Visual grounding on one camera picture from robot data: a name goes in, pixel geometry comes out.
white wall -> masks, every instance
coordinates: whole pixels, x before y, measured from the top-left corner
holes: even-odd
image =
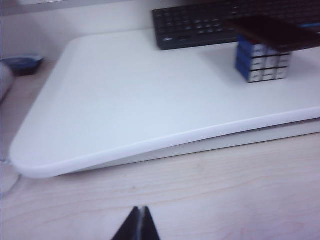
[[[75,38],[152,28],[151,10],[185,0],[130,0],[1,17],[1,57],[37,53],[55,61]]]

rubik's cube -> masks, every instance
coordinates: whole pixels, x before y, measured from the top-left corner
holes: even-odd
[[[264,44],[238,37],[235,68],[248,83],[286,78],[290,58],[290,52],[280,53]]]

white cube face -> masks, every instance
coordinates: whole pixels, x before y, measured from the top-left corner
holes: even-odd
[[[291,55],[281,55],[279,56],[278,67],[288,67]]]
[[[278,64],[278,56],[268,56],[265,60],[265,68],[275,68]]]
[[[282,67],[276,70],[275,79],[284,79],[287,77],[288,68]]]
[[[266,62],[265,57],[253,58],[251,62],[251,70],[264,69],[265,62]]]
[[[270,55],[278,55],[279,52],[269,47],[268,50],[267,50],[267,52],[266,52],[266,54],[267,54],[268,56],[270,56]]]
[[[265,56],[267,53],[267,48],[264,44],[256,44],[253,45],[252,48],[252,57],[261,57]]]
[[[262,80],[263,81],[267,81],[267,80],[273,80],[275,79],[275,75],[276,75],[276,69],[266,69],[263,72],[263,77]]]
[[[250,76],[249,76],[249,82],[253,83],[253,82],[261,81],[262,80],[262,74],[263,74],[263,70],[252,71],[250,73]]]

wooden desk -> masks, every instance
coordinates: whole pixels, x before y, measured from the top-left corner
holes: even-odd
[[[4,153],[51,67],[18,79],[2,104]],[[21,177],[1,199],[1,239],[107,240],[133,206],[148,205],[162,240],[318,240],[319,158],[317,133],[49,179]],[[3,189],[11,177],[3,165]]]

black keyboard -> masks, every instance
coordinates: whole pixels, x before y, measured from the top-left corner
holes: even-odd
[[[255,15],[320,32],[320,0],[223,0],[152,11],[162,50],[235,42],[236,32],[224,22]]]

